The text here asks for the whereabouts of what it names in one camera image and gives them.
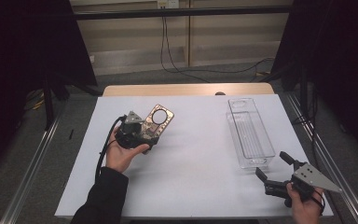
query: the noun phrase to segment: clear plastic container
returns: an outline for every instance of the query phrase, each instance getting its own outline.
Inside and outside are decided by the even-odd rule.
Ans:
[[[227,120],[241,168],[268,166],[275,151],[252,98],[228,100]]]

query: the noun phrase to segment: white tabletop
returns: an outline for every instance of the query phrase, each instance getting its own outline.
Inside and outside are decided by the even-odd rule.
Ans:
[[[174,119],[151,152],[137,156],[124,173],[130,184],[123,217],[291,216],[284,199],[265,195],[254,169],[238,165],[226,119],[227,100],[244,97],[255,99],[276,153],[264,170],[268,179],[290,179],[293,167],[279,158],[280,151],[299,161],[307,158],[278,95],[102,97],[55,215],[72,217],[86,201],[113,122],[131,110],[145,118],[154,105],[161,104],[174,113]],[[324,215],[333,215],[328,204]]]

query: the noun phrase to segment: person's left hand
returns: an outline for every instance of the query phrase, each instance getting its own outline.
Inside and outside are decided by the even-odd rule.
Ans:
[[[116,141],[115,135],[118,130],[118,127],[116,127],[109,138],[109,147],[106,151],[106,167],[109,167],[111,169],[114,169],[120,173],[123,173],[124,171],[129,168],[130,163],[132,159],[149,149],[148,144],[142,144],[136,148],[133,149],[126,149],[124,147],[121,147],[118,142]]]

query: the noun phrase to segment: power outlet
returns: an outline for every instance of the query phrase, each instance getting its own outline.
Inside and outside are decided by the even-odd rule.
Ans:
[[[179,8],[179,0],[168,0],[168,8]]]
[[[168,0],[158,0],[157,9],[168,8]]]

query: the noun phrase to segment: gray carpet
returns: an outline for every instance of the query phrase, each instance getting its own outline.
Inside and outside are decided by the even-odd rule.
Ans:
[[[231,64],[205,66],[198,69],[213,69],[220,71],[243,70],[250,64]],[[257,66],[257,72],[269,71],[272,62],[261,63]],[[211,73],[211,72],[185,72],[185,75],[197,76],[209,82],[250,82],[261,77],[255,77],[255,70],[251,69],[242,73]],[[163,70],[112,75],[97,77],[99,90],[108,85],[124,84],[162,84],[162,83],[201,83],[199,79],[187,77],[183,74],[168,73]],[[282,100],[290,120],[296,118],[296,114],[289,104],[287,93],[282,91],[280,80],[272,81],[271,85]],[[38,170],[31,190],[28,192],[21,212],[17,217],[17,223],[69,223],[68,220],[54,216],[55,210],[62,196],[65,183],[71,173],[77,152],[80,149],[82,139],[88,128],[90,116],[96,104],[96,97],[87,95],[74,87],[68,87],[71,98],[64,104],[62,119],[60,119],[55,135],[48,147],[48,151]],[[54,100],[55,107],[61,103]],[[40,107],[37,110],[29,110],[22,119],[22,124],[13,137],[6,153],[0,159],[0,219],[21,182],[23,174],[33,158],[39,141],[44,134],[45,110]],[[311,144],[301,125],[294,125],[297,136],[310,160],[314,163],[311,153]],[[358,196],[358,145],[356,140],[340,129],[339,120],[325,105],[323,99],[319,99],[319,110],[316,119],[317,132],[322,137],[342,174],[351,184]],[[321,170],[326,173],[321,161]],[[322,223],[355,223],[345,202],[339,194],[327,195],[335,216],[322,218]],[[193,221],[133,221],[132,223],[199,223],[199,224],[226,224],[226,223],[252,223],[248,220],[193,220]],[[290,217],[259,220],[259,223],[293,223]]]

